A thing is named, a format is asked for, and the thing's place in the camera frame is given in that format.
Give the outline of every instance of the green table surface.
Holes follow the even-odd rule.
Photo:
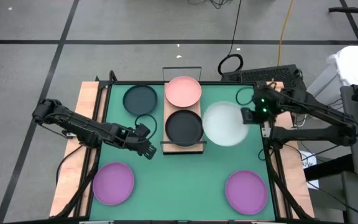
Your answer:
[[[131,86],[112,86],[106,122],[134,127],[135,116],[122,105],[122,97]],[[203,154],[163,155],[160,142],[164,128],[164,86],[151,87],[158,97],[157,106],[151,113],[158,124],[157,132],[151,139],[157,152],[152,160],[148,160],[136,152],[106,144],[102,146],[99,169],[111,162],[123,162],[135,175],[135,187],[125,202],[115,206],[103,205],[93,197],[90,220],[274,220],[266,164],[258,159],[258,152],[263,147],[260,127],[252,125],[246,139],[236,146],[218,146],[204,135],[207,146]],[[235,103],[236,92],[241,87],[203,85],[201,117],[215,102]],[[252,88],[241,91],[240,101],[249,101],[253,92]],[[139,122],[154,130],[151,118],[145,116]],[[226,200],[226,181],[237,170],[256,172],[267,186],[268,202],[258,214],[243,215]]]

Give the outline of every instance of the black plate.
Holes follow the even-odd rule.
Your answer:
[[[203,122],[196,113],[179,110],[167,119],[165,132],[178,146],[192,146],[203,137]]]
[[[126,91],[122,103],[131,114],[148,114],[157,104],[157,94],[148,85],[136,85]]]

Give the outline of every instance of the pink plate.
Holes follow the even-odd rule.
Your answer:
[[[200,99],[201,85],[191,77],[176,77],[168,83],[165,97],[174,106],[189,107]]]
[[[131,168],[121,162],[112,162],[96,173],[93,194],[105,205],[118,205],[130,196],[134,184]]]
[[[226,198],[237,212],[254,215],[266,206],[266,185],[258,174],[249,170],[240,170],[227,180]]]

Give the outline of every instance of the wooden table edge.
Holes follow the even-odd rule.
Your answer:
[[[98,92],[99,82],[83,82],[81,84],[80,94],[78,95],[78,101],[76,105],[75,112],[87,116],[89,118],[93,115],[94,104],[96,101],[96,94]],[[283,88],[283,83],[278,82],[276,88]],[[106,90],[102,92],[102,98],[100,101],[100,107],[98,111],[98,121],[102,119],[103,106],[106,99]],[[289,112],[280,114],[277,117],[277,126],[282,126],[284,128],[290,129],[293,126],[291,114]],[[288,145],[298,149],[298,144],[295,141],[289,142]],[[72,152],[75,148],[78,147],[78,141],[76,139],[68,140],[65,156]],[[297,153],[293,148],[284,146],[280,150],[280,155],[282,158],[283,170],[285,174],[285,180],[287,183],[287,188],[294,196],[295,200],[299,205],[305,210],[310,216],[314,216],[313,207],[310,200],[310,195],[306,183],[305,174],[303,172],[303,166],[299,153]],[[53,197],[52,207],[50,211],[50,216],[56,215],[59,213],[67,202],[72,198],[73,194],[78,188],[80,183],[80,175],[83,167],[83,161],[85,158],[85,149],[77,152],[66,160],[62,165],[59,181],[55,190],[55,195]],[[89,163],[88,170],[93,163],[94,151],[91,155],[91,161]],[[275,159],[272,159],[273,166],[276,168]],[[80,216],[86,215],[86,207],[88,203],[88,197],[90,196],[90,187],[85,190],[83,194]],[[278,199],[278,207],[281,217],[286,217],[285,215],[285,206],[283,202],[283,196],[280,189],[276,186],[276,193]]]

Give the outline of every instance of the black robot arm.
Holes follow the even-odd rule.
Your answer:
[[[350,146],[356,142],[356,126],[353,117],[318,102],[313,95],[298,89],[282,89],[277,92],[270,85],[255,89],[252,97],[255,110],[241,108],[244,124],[262,124],[275,121],[280,113],[289,111],[310,114],[331,125],[323,129],[288,130],[282,127],[264,129],[269,143],[282,147],[288,141],[330,141]]]
[[[140,156],[153,158],[156,148],[146,136],[150,130],[143,124],[135,129],[114,123],[100,123],[63,106],[58,100],[40,100],[32,117],[39,125],[57,124],[76,134],[80,144],[99,147],[102,142],[119,149],[136,151]]]

